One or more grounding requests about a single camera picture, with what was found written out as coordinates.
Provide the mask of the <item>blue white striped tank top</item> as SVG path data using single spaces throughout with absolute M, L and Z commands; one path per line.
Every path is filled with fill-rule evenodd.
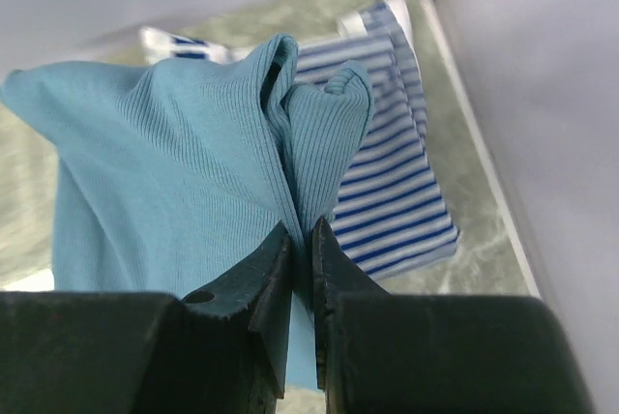
M 454 255 L 458 230 L 426 150 L 427 112 L 404 0 L 345 16 L 340 34 L 300 44 L 297 77 L 324 86 L 346 61 L 368 71 L 374 115 L 339 187 L 332 228 L 375 280 Z

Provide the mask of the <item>plain blue tank top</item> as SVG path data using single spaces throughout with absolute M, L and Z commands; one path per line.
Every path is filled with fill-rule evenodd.
M 310 237 L 337 203 L 368 132 L 367 70 L 296 79 L 278 34 L 228 64 L 56 63 L 9 74 L 2 103 L 59 156 L 58 291 L 184 297 L 254 251 L 277 224 L 294 251 L 286 381 L 315 389 Z

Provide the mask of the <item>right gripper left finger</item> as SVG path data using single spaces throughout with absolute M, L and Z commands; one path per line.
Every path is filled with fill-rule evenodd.
M 217 279 L 165 293 L 5 292 L 5 413 L 271 413 L 284 396 L 282 225 Z

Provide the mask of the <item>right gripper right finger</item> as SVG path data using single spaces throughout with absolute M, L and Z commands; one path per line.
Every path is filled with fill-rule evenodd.
M 527 296 L 403 295 L 312 232 L 317 384 L 331 413 L 590 413 L 551 309 Z

